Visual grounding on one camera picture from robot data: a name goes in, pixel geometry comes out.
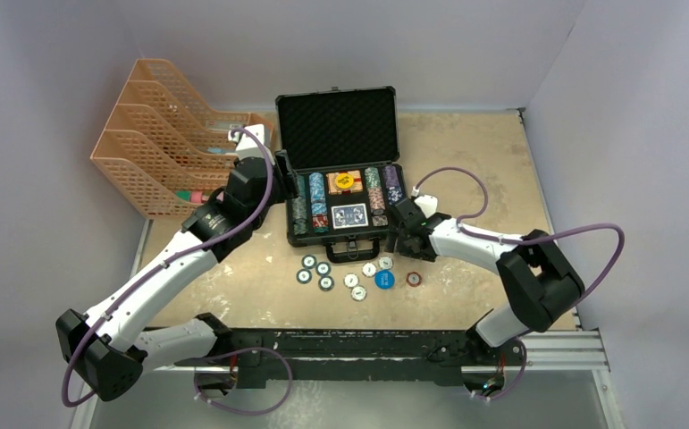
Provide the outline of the white one poker chip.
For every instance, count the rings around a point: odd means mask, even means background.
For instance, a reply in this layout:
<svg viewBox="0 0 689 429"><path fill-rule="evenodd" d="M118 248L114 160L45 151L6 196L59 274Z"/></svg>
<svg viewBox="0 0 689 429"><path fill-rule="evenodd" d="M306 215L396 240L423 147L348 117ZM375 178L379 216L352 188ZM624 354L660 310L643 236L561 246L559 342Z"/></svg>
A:
<svg viewBox="0 0 689 429"><path fill-rule="evenodd" d="M363 286L355 286L351 289L350 296L356 302L362 302L367 297L367 290Z"/></svg>
<svg viewBox="0 0 689 429"><path fill-rule="evenodd" d="M374 277L378 271L377 265L372 262L365 263L362 266L362 274L368 278Z"/></svg>
<svg viewBox="0 0 689 429"><path fill-rule="evenodd" d="M378 265L381 270L391 270L394 265L393 258L389 256L380 257L378 259Z"/></svg>
<svg viewBox="0 0 689 429"><path fill-rule="evenodd" d="M344 276L343 283L347 288L355 288L359 285L359 278L355 273L347 273Z"/></svg>

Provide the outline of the blue round dealer button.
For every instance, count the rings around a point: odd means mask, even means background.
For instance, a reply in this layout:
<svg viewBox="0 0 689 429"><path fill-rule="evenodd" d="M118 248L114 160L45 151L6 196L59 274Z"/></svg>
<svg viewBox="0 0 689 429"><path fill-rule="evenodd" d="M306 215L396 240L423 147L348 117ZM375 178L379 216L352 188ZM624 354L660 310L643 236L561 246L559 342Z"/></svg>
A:
<svg viewBox="0 0 689 429"><path fill-rule="evenodd" d="M394 287L395 276L391 270L380 270L374 275L374 284L381 290L389 290Z"/></svg>

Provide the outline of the blue playing card deck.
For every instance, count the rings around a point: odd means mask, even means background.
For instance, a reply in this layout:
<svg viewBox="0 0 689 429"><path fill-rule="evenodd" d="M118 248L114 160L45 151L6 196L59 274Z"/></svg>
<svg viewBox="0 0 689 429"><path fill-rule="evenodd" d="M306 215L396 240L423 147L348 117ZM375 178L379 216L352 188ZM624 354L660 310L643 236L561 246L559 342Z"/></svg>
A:
<svg viewBox="0 0 689 429"><path fill-rule="evenodd" d="M334 230L360 228L369 225L367 207L364 203L333 206L331 212Z"/></svg>

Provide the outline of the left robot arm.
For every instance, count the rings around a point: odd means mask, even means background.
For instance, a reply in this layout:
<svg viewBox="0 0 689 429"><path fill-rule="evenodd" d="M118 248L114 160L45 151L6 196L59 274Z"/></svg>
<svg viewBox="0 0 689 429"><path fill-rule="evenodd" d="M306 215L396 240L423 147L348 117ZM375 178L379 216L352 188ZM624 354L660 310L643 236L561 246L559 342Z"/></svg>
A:
<svg viewBox="0 0 689 429"><path fill-rule="evenodd" d="M298 196L288 153L241 156L225 187L216 189L165 248L110 297L55 322L67 363L61 398L77 407L92 397L120 398L145 373L190 358L219 366L231 356L231 333L210 313L148 331L154 316L199 276L249 241L270 206Z"/></svg>

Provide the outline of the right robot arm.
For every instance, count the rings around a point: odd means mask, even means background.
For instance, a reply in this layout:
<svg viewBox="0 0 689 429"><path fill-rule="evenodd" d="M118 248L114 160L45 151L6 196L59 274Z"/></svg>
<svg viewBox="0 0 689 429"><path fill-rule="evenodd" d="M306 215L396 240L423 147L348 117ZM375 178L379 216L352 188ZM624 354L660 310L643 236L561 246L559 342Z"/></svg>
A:
<svg viewBox="0 0 689 429"><path fill-rule="evenodd" d="M466 350L477 363L491 362L516 337L547 331L585 295L583 280L545 231L519 236L467 227L448 214L427 215L409 198L392 206L389 215L388 250L429 262L457 259L499 276L507 304L466 333Z"/></svg>

